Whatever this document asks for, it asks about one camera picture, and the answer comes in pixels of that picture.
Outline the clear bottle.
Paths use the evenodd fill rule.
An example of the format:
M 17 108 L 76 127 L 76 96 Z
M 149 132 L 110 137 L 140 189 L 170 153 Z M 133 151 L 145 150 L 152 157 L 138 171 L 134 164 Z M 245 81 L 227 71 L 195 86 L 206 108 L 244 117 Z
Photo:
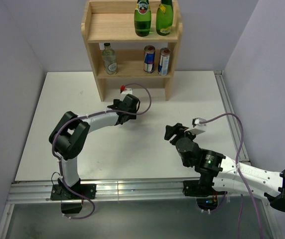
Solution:
M 102 51 L 104 68 L 109 75 L 114 75 L 117 72 L 117 58 L 115 51 L 111 48 L 110 43 L 104 43 Z

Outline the silver Red Bull can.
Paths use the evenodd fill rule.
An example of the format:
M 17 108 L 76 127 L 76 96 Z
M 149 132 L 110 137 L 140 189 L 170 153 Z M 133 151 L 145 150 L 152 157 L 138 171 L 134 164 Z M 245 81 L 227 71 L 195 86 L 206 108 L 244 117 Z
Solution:
M 158 74 L 166 76 L 169 67 L 170 49 L 162 48 L 159 53 Z

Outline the blue Red Bull can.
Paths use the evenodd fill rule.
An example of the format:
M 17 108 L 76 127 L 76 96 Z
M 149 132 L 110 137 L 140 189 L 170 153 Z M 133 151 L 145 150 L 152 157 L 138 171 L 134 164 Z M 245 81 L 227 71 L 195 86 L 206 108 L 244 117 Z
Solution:
M 152 73 L 154 71 L 154 58 L 155 58 L 155 47 L 152 45 L 147 45 L 144 48 L 143 69 L 145 72 Z

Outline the green bottle red label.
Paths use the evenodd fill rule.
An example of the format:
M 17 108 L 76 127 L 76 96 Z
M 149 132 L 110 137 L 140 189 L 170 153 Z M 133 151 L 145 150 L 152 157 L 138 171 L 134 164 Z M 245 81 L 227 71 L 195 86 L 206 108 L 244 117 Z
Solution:
M 151 11 L 149 1 L 138 0 L 134 13 L 135 32 L 140 37 L 149 35 L 151 28 Z

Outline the green bottle yellow label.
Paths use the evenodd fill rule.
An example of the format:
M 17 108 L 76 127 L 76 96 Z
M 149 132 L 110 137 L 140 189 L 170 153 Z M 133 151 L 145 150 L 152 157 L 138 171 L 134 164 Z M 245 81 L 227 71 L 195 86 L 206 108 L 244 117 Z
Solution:
M 157 34 L 166 36 L 171 32 L 173 24 L 172 0 L 161 0 L 156 13 Z

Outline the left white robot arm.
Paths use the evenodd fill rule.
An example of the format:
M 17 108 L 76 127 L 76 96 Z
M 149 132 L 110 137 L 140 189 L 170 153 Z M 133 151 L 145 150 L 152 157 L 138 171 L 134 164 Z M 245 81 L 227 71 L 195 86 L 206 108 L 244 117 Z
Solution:
M 106 111 L 82 117 L 71 111 L 63 115 L 51 133 L 49 142 L 54 157 L 58 159 L 58 183 L 67 198 L 74 199 L 82 191 L 77 156 L 84 147 L 87 135 L 104 127 L 135 120 L 139 108 L 140 100 L 132 94 L 126 94 L 122 100 L 113 100 Z

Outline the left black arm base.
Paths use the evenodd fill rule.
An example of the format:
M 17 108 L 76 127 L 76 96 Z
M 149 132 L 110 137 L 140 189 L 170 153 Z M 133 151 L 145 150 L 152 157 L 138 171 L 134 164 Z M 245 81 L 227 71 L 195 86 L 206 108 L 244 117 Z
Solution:
M 52 186 L 50 195 L 51 201 L 61 201 L 61 212 L 67 215 L 74 215 L 81 212 L 83 208 L 84 197 L 93 200 L 96 195 L 96 184 L 81 184 L 76 183 L 71 190 L 77 195 L 68 190 L 63 183 L 59 182 Z

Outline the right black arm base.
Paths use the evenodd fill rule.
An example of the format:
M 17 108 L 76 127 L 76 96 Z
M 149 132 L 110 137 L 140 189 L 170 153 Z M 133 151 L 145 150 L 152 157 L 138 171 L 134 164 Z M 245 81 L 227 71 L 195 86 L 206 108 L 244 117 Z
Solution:
M 216 191 L 212 186 L 201 185 L 200 180 L 184 180 L 182 193 L 196 198 L 197 210 L 202 214 L 212 214 L 227 202 L 226 191 Z

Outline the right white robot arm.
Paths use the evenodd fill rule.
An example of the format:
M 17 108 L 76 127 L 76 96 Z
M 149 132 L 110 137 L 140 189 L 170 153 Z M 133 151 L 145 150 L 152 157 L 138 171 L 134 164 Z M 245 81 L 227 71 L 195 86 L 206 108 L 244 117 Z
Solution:
M 270 206 L 285 212 L 285 170 L 267 171 L 213 150 L 201 148 L 194 139 L 205 130 L 188 128 L 181 123 L 165 127 L 164 139 L 175 146 L 182 164 L 200 174 L 197 180 L 183 182 L 183 193 L 189 197 L 235 193 L 267 200 Z

